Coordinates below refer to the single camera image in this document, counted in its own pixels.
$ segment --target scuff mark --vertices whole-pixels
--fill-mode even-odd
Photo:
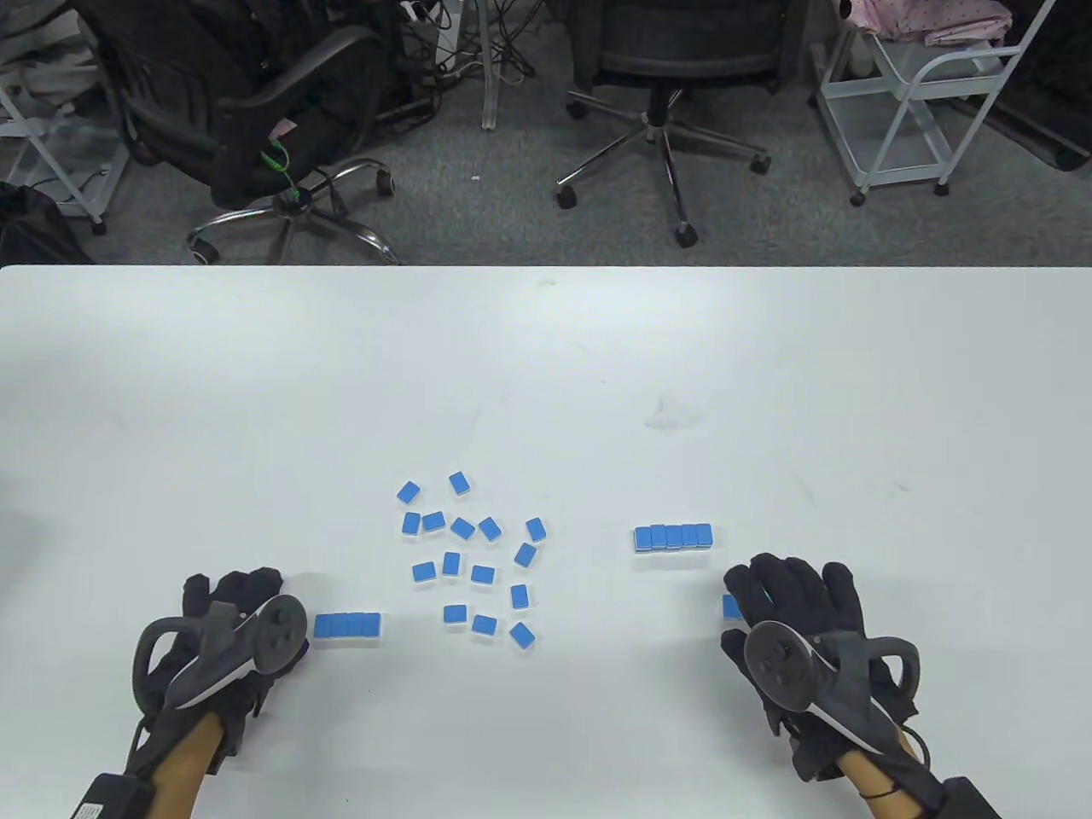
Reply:
[[[656,401],[655,412],[644,422],[644,426],[657,432],[668,434],[696,426],[700,420],[701,415],[695,410],[680,404],[669,395],[662,394]]]
[[[796,484],[796,486],[799,487],[800,491],[804,494],[804,497],[807,499],[808,503],[815,503],[816,494],[811,490],[811,487],[808,486],[808,482],[805,480],[800,476],[800,473],[798,473],[793,466],[793,464],[790,463],[788,459],[783,458],[782,455],[779,455],[776,453],[774,453],[773,458],[775,461],[778,461],[778,463],[782,465],[785,472],[788,473],[790,477],[793,478],[793,482]]]

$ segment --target chair armrest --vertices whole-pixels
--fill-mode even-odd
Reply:
[[[320,72],[334,60],[370,44],[387,49],[387,43],[363,25],[339,28],[309,48],[292,67],[257,94],[246,99],[222,97],[214,105],[213,135],[217,152],[214,162],[213,201],[241,202],[240,197],[253,174],[259,152],[269,143],[273,128],[310,91]],[[222,204],[237,207],[244,204]]]

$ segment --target black office chair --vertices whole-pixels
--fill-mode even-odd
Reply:
[[[571,0],[566,22],[572,41],[575,85],[566,105],[573,119],[589,110],[636,127],[557,180],[555,198],[575,207],[572,180],[616,149],[643,135],[657,143],[675,199],[675,239],[698,241],[687,217],[672,155],[670,136],[711,143],[751,161],[756,174],[770,169],[770,154],[679,118],[676,104],[701,87],[758,84],[774,93],[796,71],[808,0]],[[595,85],[649,90],[644,111],[622,111],[585,91]]]
[[[313,31],[278,17],[296,51],[283,46],[252,0],[72,0],[104,74],[118,130],[133,158],[159,161],[207,185],[213,203],[234,209],[199,225],[186,239],[194,259],[219,252],[204,238],[212,227],[276,219],[268,262],[287,258],[300,225],[356,239],[391,264],[390,244],[348,218],[337,182],[376,170],[382,197],[394,193],[390,170],[356,150],[376,116],[388,64],[387,46],[369,28]],[[321,3],[311,3],[321,8]],[[290,62],[284,55],[290,56]],[[274,129],[284,130],[276,142]],[[322,168],[340,165],[330,171]],[[314,171],[322,179],[300,182]],[[250,206],[264,197],[269,204]],[[330,198],[330,209],[319,202]]]

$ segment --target gray carpet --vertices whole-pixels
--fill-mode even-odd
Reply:
[[[814,4],[814,36],[829,21]],[[875,190],[860,210],[848,204],[842,162],[816,111],[806,105],[810,70],[770,97],[751,88],[711,91],[687,118],[767,146],[765,177],[746,163],[677,151],[679,179],[701,239],[688,250],[672,237],[673,210],[660,159],[639,142],[577,185],[580,205],[561,211],[553,180],[620,133],[624,124],[565,111],[570,63],[563,29],[543,24],[520,46],[537,76],[503,86],[497,130],[480,130],[479,80],[447,94],[439,116],[371,154],[397,182],[376,201],[371,178],[344,190],[355,216],[385,235],[408,264],[703,264],[703,265],[1078,265],[1090,261],[1092,179],[1054,170],[984,129],[952,178],[948,199],[930,185]],[[602,96],[640,107],[638,93]],[[954,111],[943,123],[968,120]],[[109,233],[86,250],[108,263],[189,263],[182,238],[215,214],[207,191],[168,166],[131,166],[108,214]],[[213,237],[226,262],[261,262],[272,225]],[[330,237],[301,235],[300,264],[375,260]]]

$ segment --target pink fabric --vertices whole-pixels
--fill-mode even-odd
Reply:
[[[883,39],[952,46],[998,39],[1012,13],[996,0],[852,0],[848,21]]]

